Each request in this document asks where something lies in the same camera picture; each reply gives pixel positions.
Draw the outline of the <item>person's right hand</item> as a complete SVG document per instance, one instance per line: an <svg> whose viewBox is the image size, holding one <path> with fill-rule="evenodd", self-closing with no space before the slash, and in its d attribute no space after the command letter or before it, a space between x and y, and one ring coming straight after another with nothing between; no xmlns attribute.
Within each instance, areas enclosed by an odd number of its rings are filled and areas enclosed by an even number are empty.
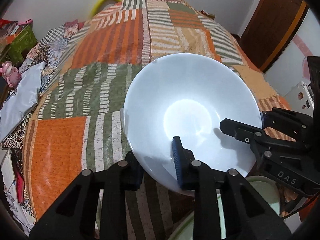
<svg viewBox="0 0 320 240"><path fill-rule="evenodd" d="M280 196L280 217L288 216L301 206L303 197L300 194L279 183L276 183L276 187Z"/></svg>

